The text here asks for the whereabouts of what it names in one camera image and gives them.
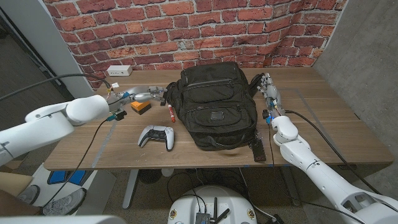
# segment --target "backpack strap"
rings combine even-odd
[[[254,95],[258,92],[257,86],[259,86],[261,84],[261,77],[263,75],[264,75],[264,73],[257,74],[251,80],[251,83],[249,85],[249,94],[250,94],[251,97],[254,97]]]

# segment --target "red marker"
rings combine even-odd
[[[175,118],[174,118],[172,105],[169,105],[169,112],[170,112],[170,116],[172,117],[172,122],[174,123],[175,122]]]

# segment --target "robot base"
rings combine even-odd
[[[224,211],[229,209],[229,212],[218,223],[230,224],[256,224],[256,215],[252,205],[242,195],[237,192],[222,186],[204,185],[195,188],[195,192],[206,203],[207,214],[210,214],[212,220],[220,216]],[[193,190],[188,191],[186,194],[194,194]],[[215,213],[215,198],[217,198],[217,217]],[[205,206],[199,198],[200,210],[205,212]],[[176,200],[168,215],[168,224],[188,224],[195,223],[197,213],[199,212],[198,201],[195,196],[181,197]]]

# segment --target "red brick wall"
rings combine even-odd
[[[183,69],[311,66],[345,0],[44,0],[86,73],[110,65]],[[101,85],[92,80],[93,87]]]

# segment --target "wooden table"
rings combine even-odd
[[[335,93],[313,68],[245,68],[248,80],[258,73],[269,72],[282,95],[282,105],[306,116],[325,132],[345,159],[353,164],[388,164],[394,160],[387,147],[358,119],[345,102]],[[133,71],[130,77],[111,77],[110,83],[118,82],[123,91],[136,85],[167,86],[180,78],[180,70]],[[98,90],[105,95],[105,87]],[[263,136],[267,155],[266,163],[254,162],[248,146],[233,150],[206,152],[197,148],[182,122],[172,123],[166,106],[152,101],[152,108],[143,115],[126,106],[128,115],[117,121],[106,147],[98,153],[113,121],[104,123],[82,162],[80,169],[160,169],[200,167],[243,167],[272,165],[269,147],[269,131],[262,119],[266,108],[260,93],[254,97],[258,112],[257,129]],[[320,135],[304,120],[288,114],[298,127],[300,135],[311,145],[312,151],[327,164],[342,164]],[[70,136],[62,139],[45,161],[48,170],[74,169],[89,145],[101,121],[91,122]],[[142,130],[149,124],[170,126],[175,130],[175,143],[171,152],[165,150],[165,143],[148,141],[143,148],[137,145]],[[279,148],[272,142],[275,165],[288,164]]]

